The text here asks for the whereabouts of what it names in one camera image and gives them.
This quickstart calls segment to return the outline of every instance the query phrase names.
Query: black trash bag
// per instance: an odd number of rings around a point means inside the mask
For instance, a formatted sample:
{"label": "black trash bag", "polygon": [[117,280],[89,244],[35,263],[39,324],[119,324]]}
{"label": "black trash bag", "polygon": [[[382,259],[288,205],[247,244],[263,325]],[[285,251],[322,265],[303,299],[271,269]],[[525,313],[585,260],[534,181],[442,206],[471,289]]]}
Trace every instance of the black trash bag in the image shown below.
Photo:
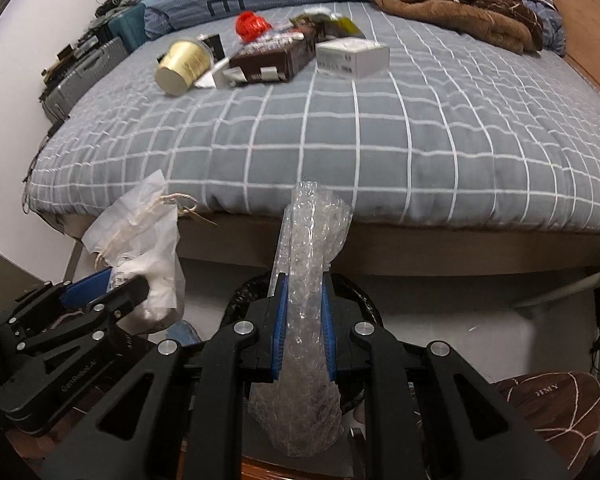
{"label": "black trash bag", "polygon": [[[271,271],[243,283],[229,300],[220,322],[220,328],[244,319],[249,305],[253,301],[266,298],[269,292],[270,279]],[[333,291],[337,297],[355,301],[360,308],[363,319],[384,326],[378,309],[364,290],[342,274],[332,273],[331,281],[333,282]],[[338,389],[340,390],[340,409],[343,415],[353,410],[364,399],[363,383],[339,384]]]}

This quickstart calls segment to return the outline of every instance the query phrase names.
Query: blue gripper pad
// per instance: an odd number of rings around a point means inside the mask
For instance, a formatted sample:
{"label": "blue gripper pad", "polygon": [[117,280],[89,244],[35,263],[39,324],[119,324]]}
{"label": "blue gripper pad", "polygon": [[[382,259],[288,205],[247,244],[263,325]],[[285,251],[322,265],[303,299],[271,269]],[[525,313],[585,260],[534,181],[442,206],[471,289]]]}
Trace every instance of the blue gripper pad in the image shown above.
{"label": "blue gripper pad", "polygon": [[331,319],[331,303],[327,288],[322,284],[322,337],[324,338],[324,357],[327,361],[329,380],[336,380],[336,336]]}
{"label": "blue gripper pad", "polygon": [[77,283],[69,285],[60,301],[67,310],[77,310],[99,298],[107,291],[111,267],[87,276]]}
{"label": "blue gripper pad", "polygon": [[273,329],[273,346],[271,349],[271,371],[274,380],[280,377],[280,369],[282,368],[282,354],[285,350],[285,335],[286,335],[286,306],[289,296],[289,276],[284,277],[282,282],[282,294],[280,295],[280,303],[278,304],[278,316],[276,317],[276,325]]}

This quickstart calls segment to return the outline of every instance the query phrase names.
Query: gray bed sheet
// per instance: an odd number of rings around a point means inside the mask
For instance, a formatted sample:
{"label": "gray bed sheet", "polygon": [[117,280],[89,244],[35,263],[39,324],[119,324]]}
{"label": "gray bed sheet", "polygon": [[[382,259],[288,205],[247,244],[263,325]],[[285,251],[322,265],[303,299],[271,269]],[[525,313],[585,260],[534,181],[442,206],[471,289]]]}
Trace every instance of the gray bed sheet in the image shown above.
{"label": "gray bed sheet", "polygon": [[[278,22],[302,11],[262,12]],[[147,43],[95,85],[40,153],[27,199],[97,216],[162,170],[170,192],[212,210],[280,215],[298,180],[336,190],[357,220],[419,226],[600,232],[600,94],[552,52],[519,56],[473,38],[338,3],[391,49],[390,71],[317,73],[288,84],[166,96]]]}

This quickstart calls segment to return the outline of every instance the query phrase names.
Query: silver suitcase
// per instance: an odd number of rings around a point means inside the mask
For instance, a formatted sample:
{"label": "silver suitcase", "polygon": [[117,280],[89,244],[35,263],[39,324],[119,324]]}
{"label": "silver suitcase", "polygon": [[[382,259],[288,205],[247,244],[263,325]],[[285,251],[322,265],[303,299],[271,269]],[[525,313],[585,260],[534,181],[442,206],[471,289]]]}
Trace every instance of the silver suitcase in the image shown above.
{"label": "silver suitcase", "polygon": [[69,112],[87,90],[111,72],[128,54],[120,38],[94,50],[80,60],[49,95],[42,99],[42,108],[52,123],[66,119]]}

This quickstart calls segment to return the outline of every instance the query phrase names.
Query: suitcase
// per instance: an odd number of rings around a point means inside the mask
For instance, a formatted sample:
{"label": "suitcase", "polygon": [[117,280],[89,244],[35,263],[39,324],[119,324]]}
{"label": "suitcase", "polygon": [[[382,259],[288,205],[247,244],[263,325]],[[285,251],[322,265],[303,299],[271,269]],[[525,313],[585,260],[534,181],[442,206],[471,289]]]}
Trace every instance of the suitcase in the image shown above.
{"label": "suitcase", "polygon": [[128,54],[120,38],[97,48],[81,59],[58,86],[43,93],[40,98],[42,108],[52,123],[65,120],[74,105],[87,93],[87,90],[111,72]]}
{"label": "suitcase", "polygon": [[112,38],[121,38],[129,54],[148,40],[144,32],[145,8],[143,3],[139,3],[116,14],[107,23]]}

